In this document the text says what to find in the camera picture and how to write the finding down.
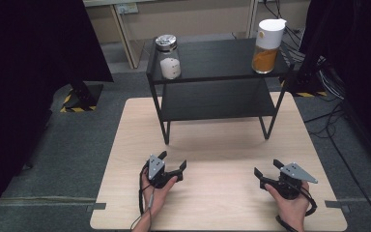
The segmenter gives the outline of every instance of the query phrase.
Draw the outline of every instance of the black metal shelf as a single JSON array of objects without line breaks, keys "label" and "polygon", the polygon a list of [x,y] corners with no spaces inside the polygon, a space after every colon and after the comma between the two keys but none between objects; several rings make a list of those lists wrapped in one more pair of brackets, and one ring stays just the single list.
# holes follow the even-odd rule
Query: black metal shelf
[{"label": "black metal shelf", "polygon": [[[251,69],[254,39],[182,43],[178,45],[182,74],[175,79],[162,77],[155,46],[153,43],[146,75],[166,144],[170,123],[186,120],[258,117],[264,137],[270,137],[295,65],[283,45],[290,66],[278,52],[273,71],[258,74]],[[285,84],[274,105],[265,77],[280,76],[286,78]],[[163,85],[161,107],[156,85]],[[272,117],[268,129],[265,116]]]},{"label": "black metal shelf", "polygon": [[275,112],[264,79],[237,79],[165,85],[164,122],[272,116]]}]

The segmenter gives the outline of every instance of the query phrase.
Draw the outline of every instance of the jar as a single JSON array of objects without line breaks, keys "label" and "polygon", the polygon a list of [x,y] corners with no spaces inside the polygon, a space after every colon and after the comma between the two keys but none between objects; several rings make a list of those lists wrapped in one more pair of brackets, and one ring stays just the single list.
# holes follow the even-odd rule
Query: jar
[{"label": "jar", "polygon": [[156,45],[161,75],[167,79],[179,77],[182,70],[176,37],[173,35],[160,36],[156,39]]},{"label": "jar", "polygon": [[286,20],[265,19],[259,23],[258,35],[252,57],[252,69],[257,73],[269,73],[275,66],[276,54],[281,45]]}]

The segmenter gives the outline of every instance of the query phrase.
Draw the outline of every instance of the black curtain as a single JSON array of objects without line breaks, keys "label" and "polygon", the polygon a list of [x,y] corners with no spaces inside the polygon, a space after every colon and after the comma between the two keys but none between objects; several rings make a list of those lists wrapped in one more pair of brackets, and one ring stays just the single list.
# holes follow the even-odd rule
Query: black curtain
[{"label": "black curtain", "polygon": [[39,142],[54,93],[83,80],[112,77],[81,0],[0,0],[0,196]]},{"label": "black curtain", "polygon": [[[329,4],[332,1],[334,1],[333,7],[330,8]],[[310,58],[313,64],[309,64],[307,69],[315,69],[319,56],[324,56],[336,67],[337,72],[343,73],[341,63],[346,59],[350,49],[354,31],[354,14],[354,0],[312,0],[309,3],[299,51],[307,54],[311,49],[318,49],[318,52],[310,51],[316,57]]]}]

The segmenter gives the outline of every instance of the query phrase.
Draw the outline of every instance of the hand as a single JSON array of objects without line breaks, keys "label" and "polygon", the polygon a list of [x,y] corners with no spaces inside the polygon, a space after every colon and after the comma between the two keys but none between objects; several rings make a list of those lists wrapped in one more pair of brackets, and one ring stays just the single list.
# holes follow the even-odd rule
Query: hand
[{"label": "hand", "polygon": [[143,171],[141,176],[142,184],[141,186],[145,188],[143,190],[143,196],[145,201],[144,212],[147,211],[150,203],[151,195],[154,195],[153,205],[151,208],[152,217],[155,217],[162,209],[165,203],[165,197],[167,196],[168,191],[176,184],[177,176],[172,177],[163,188],[154,188],[150,186],[149,179],[147,178],[147,168]]},{"label": "hand", "polygon": [[[305,181],[302,181],[302,187],[309,190],[309,185]],[[287,200],[283,198],[274,187],[265,184],[265,188],[273,199],[275,199],[281,219],[294,229],[304,231],[303,222],[305,220],[306,210],[309,207],[308,199],[300,194],[294,200]]]},{"label": "hand", "polygon": [[[145,201],[144,214],[141,219],[137,222],[135,227],[131,230],[132,232],[146,232],[150,231],[152,225],[152,219],[158,215],[165,203],[165,197],[168,191],[176,184],[177,176],[172,177],[163,188],[154,188],[150,186],[149,179],[147,178],[147,168],[143,171],[141,175],[141,186],[143,188],[143,197]],[[153,204],[151,209],[149,209],[150,199],[154,196]]]}]

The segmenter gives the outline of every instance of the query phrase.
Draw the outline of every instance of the orange liquid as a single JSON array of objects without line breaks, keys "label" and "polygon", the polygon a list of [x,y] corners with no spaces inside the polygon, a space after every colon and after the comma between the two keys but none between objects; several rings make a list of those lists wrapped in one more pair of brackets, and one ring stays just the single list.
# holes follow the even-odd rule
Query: orange liquid
[{"label": "orange liquid", "polygon": [[278,48],[268,50],[259,46],[255,47],[255,54],[252,58],[252,69],[258,73],[272,71],[277,53]]}]

